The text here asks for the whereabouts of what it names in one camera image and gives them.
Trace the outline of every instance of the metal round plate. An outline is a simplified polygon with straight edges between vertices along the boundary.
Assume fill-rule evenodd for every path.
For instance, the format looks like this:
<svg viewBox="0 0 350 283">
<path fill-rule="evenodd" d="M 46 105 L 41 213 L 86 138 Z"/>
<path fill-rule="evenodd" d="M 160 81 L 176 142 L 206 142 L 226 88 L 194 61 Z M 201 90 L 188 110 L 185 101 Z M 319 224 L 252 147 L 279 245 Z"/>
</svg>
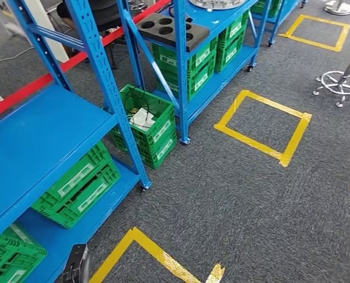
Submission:
<svg viewBox="0 0 350 283">
<path fill-rule="evenodd" d="M 226 10 L 240 6 L 245 0 L 189 0 L 189 2 L 200 8 L 211 10 Z"/>
</svg>

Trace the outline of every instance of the green folding crate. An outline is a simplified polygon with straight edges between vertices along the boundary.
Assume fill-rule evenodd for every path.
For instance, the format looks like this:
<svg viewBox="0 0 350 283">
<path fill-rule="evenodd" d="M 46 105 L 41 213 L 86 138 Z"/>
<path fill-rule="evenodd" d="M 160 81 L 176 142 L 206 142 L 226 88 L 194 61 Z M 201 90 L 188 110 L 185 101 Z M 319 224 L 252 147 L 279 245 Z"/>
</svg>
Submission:
<svg viewBox="0 0 350 283">
<path fill-rule="evenodd" d="M 232 42 L 238 37 L 241 31 L 245 30 L 247 27 L 248 18 L 249 11 L 246 11 L 243 15 L 237 17 L 235 21 L 220 33 L 218 35 L 217 52 L 218 50 L 221 49 L 222 45 L 226 45 L 227 42 Z"/>
<path fill-rule="evenodd" d="M 99 141 L 31 207 L 39 212 L 46 209 L 57 210 L 100 170 L 101 164 L 110 160 L 111 156 L 107 149 Z"/>
<path fill-rule="evenodd" d="M 0 235 L 0 283 L 24 281 L 47 252 L 13 223 Z"/>
<path fill-rule="evenodd" d="M 117 182 L 120 177 L 118 169 L 112 160 L 105 162 L 101 170 L 61 208 L 58 210 L 46 209 L 41 214 L 63 227 L 72 228 Z"/>
<path fill-rule="evenodd" d="M 208 82 L 214 73 L 214 67 L 215 65 L 216 53 L 213 52 L 213 56 L 211 57 L 205 65 L 202 66 L 198 72 L 193 74 L 192 77 L 187 78 L 187 99 L 190 101 L 197 93 L 203 88 L 206 82 Z M 172 91 L 172 94 L 175 97 L 178 97 L 178 87 L 178 75 L 173 74 L 168 71 L 162 71 L 163 77 L 166 79 L 169 87 Z M 158 89 L 166 93 L 164 87 L 159 80 Z"/>
<path fill-rule="evenodd" d="M 161 147 L 157 150 L 141 146 L 138 146 L 138 148 L 144 164 L 153 169 L 158 169 L 163 160 L 176 145 L 176 139 L 176 130 L 173 130 L 170 135 L 163 137 L 161 142 Z M 118 149 L 127 152 L 126 146 L 121 136 L 113 136 L 113 141 Z"/>
<path fill-rule="evenodd" d="M 198 52 L 190 58 L 187 64 L 187 75 L 193 77 L 198 69 L 213 56 L 217 47 L 217 38 L 205 44 Z M 164 47 L 152 44 L 153 56 L 161 71 L 168 71 L 173 74 L 178 73 L 176 53 Z"/>
<path fill-rule="evenodd" d="M 217 59 L 215 62 L 216 73 L 221 73 L 233 58 L 239 53 L 244 40 L 244 33 L 246 29 L 242 29 L 240 33 L 234 41 L 227 42 L 226 45 L 223 44 L 217 51 Z"/>
<path fill-rule="evenodd" d="M 131 124 L 138 146 L 158 149 L 161 146 L 161 137 L 172 132 L 175 126 L 174 106 L 172 102 L 130 84 L 126 85 L 120 93 L 127 114 L 144 108 L 154 116 L 153 120 L 155 123 L 147 131 Z M 112 129 L 111 134 L 113 133 L 121 136 L 117 127 Z"/>
<path fill-rule="evenodd" d="M 282 0 L 273 0 L 272 3 L 270 3 L 270 7 L 269 8 L 268 17 L 274 18 L 277 16 L 277 13 L 281 6 L 281 2 Z M 264 12 L 264 6 L 265 0 L 259 0 L 251 7 L 251 12 L 261 15 Z"/>
</svg>

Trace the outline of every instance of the swivel chair base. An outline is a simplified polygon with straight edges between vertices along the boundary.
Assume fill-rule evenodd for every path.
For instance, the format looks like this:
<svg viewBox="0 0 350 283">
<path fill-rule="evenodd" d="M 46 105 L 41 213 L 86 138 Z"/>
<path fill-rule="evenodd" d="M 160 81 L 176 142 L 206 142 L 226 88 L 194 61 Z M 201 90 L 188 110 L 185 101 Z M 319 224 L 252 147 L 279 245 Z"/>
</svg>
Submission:
<svg viewBox="0 0 350 283">
<path fill-rule="evenodd" d="M 332 0 L 326 3 L 324 10 L 333 15 L 349 15 L 350 4 L 344 3 L 344 1 Z"/>
</svg>

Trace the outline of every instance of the yellow floor tape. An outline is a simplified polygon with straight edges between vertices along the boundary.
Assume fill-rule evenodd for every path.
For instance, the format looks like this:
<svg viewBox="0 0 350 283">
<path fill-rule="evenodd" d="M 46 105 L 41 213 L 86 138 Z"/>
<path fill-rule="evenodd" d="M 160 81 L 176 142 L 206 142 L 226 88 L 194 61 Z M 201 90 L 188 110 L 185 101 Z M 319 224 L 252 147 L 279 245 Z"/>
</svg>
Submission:
<svg viewBox="0 0 350 283">
<path fill-rule="evenodd" d="M 95 272 L 90 283 L 102 282 L 113 267 L 115 265 L 132 241 L 136 241 L 138 245 L 143 247 L 145 251 L 150 253 L 153 258 L 167 268 L 175 276 L 180 278 L 187 283 L 200 283 L 196 277 L 190 274 L 178 262 L 172 258 L 164 250 L 157 246 L 157 244 L 149 239 L 145 234 L 133 227 L 128 231 L 120 242 L 116 246 L 103 264 Z M 206 283 L 219 283 L 224 273 L 224 268 L 220 264 L 216 264 L 209 274 Z"/>
<path fill-rule="evenodd" d="M 311 19 L 313 21 L 325 22 L 326 24 L 331 24 L 331 25 L 338 25 L 340 27 L 342 27 L 342 29 L 337 43 L 335 46 L 330 46 L 330 45 L 319 43 L 316 41 L 305 40 L 304 38 L 293 36 L 292 34 L 295 32 L 295 30 L 298 28 L 304 19 Z M 305 44 L 310 44 L 310 45 L 314 45 L 317 47 L 339 52 L 341 50 L 344 43 L 345 42 L 345 39 L 348 35 L 349 28 L 350 28 L 350 25 L 344 24 L 342 22 L 334 22 L 334 21 L 329 21 L 328 19 L 316 18 L 316 17 L 312 17 L 312 16 L 307 16 L 307 15 L 299 15 L 299 17 L 296 19 L 295 22 L 294 22 L 292 25 L 291 25 L 290 28 L 288 31 L 286 31 L 285 34 L 279 34 L 279 35 L 281 37 L 287 37 L 291 40 L 295 40 L 295 41 L 299 41 L 299 42 L 302 42 Z"/>
<path fill-rule="evenodd" d="M 265 144 L 259 143 L 258 141 L 253 140 L 247 136 L 244 136 L 243 134 L 238 133 L 237 131 L 231 130 L 229 127 L 226 126 L 246 97 L 252 98 L 256 101 L 260 101 L 271 107 L 282 110 L 300 118 L 301 121 L 299 121 L 298 126 L 295 128 L 293 135 L 290 138 L 290 141 L 288 143 L 285 151 L 283 153 L 277 152 L 277 150 L 272 149 L 269 146 L 266 146 Z M 221 131 L 230 137 L 234 137 L 234 139 L 240 140 L 245 144 L 248 144 L 253 148 L 278 159 L 280 165 L 286 167 L 289 165 L 294 152 L 295 152 L 298 143 L 301 141 L 301 139 L 302 138 L 303 134 L 304 133 L 311 119 L 311 115 L 308 113 L 301 113 L 272 100 L 269 100 L 267 98 L 258 96 L 255 93 L 252 93 L 249 90 L 242 90 L 240 93 L 238 94 L 238 96 L 237 96 L 237 98 L 235 98 L 235 100 L 230 106 L 230 108 L 227 109 L 227 111 L 224 113 L 224 115 L 223 115 L 219 122 L 215 124 L 214 127 L 216 130 Z"/>
</svg>

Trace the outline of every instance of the yellow tape square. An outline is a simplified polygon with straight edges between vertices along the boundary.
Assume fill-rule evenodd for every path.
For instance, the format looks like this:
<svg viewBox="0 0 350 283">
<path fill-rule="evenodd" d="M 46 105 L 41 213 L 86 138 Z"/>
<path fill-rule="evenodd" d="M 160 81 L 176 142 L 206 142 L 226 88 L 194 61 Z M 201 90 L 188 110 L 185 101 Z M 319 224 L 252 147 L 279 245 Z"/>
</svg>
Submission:
<svg viewBox="0 0 350 283">
<path fill-rule="evenodd" d="M 269 146 L 259 143 L 258 141 L 253 140 L 249 137 L 238 133 L 237 131 L 231 130 L 230 128 L 226 126 L 246 97 L 252 98 L 271 107 L 282 110 L 300 118 L 301 120 L 297 125 L 293 135 L 290 138 L 290 141 L 288 143 L 285 151 L 283 153 L 277 152 L 277 150 L 272 149 Z M 258 149 L 261 152 L 268 154 L 274 158 L 278 159 L 280 160 L 280 164 L 283 165 L 283 167 L 286 167 L 289 165 L 294 152 L 297 149 L 298 143 L 301 141 L 301 139 L 302 138 L 303 134 L 304 133 L 311 119 L 311 114 L 298 112 L 297 110 L 283 106 L 264 97 L 258 96 L 257 94 L 252 93 L 249 90 L 242 90 L 235 98 L 232 105 L 230 105 L 230 108 L 226 113 L 224 113 L 224 115 L 223 115 L 222 118 L 221 118 L 219 122 L 214 125 L 214 128 L 227 134 L 230 137 L 234 137 L 234 139 L 243 142 L 245 144 L 248 144 L 253 148 Z"/>
<path fill-rule="evenodd" d="M 330 45 L 326 45 L 326 44 L 323 44 L 323 43 L 319 43 L 316 41 L 312 41 L 312 40 L 305 40 L 304 38 L 299 38 L 299 37 L 295 37 L 292 34 L 295 32 L 295 30 L 298 27 L 304 19 L 311 19 L 313 21 L 318 21 L 318 22 L 325 22 L 326 24 L 331 24 L 331 25 L 338 25 L 340 27 L 343 27 L 341 29 L 341 32 L 340 33 L 340 36 L 338 37 L 338 41 L 336 42 L 336 45 L 335 46 L 330 46 Z M 290 26 L 290 28 L 286 31 L 285 34 L 279 34 L 281 37 L 287 37 L 290 38 L 291 40 L 295 40 L 295 41 L 299 41 L 299 42 L 303 42 L 305 44 L 310 44 L 310 45 L 314 45 L 317 47 L 320 47 L 320 48 L 324 48 L 324 49 L 328 49 L 328 50 L 332 50 L 332 51 L 336 51 L 336 52 L 340 52 L 341 48 L 344 45 L 344 42 L 348 35 L 350 25 L 348 24 L 344 24 L 342 22 L 334 22 L 334 21 L 329 21 L 328 19 L 321 19 L 321 18 L 316 18 L 316 17 L 312 17 L 312 16 L 307 16 L 307 15 L 299 15 L 298 19 L 295 20 L 292 25 Z"/>
</svg>

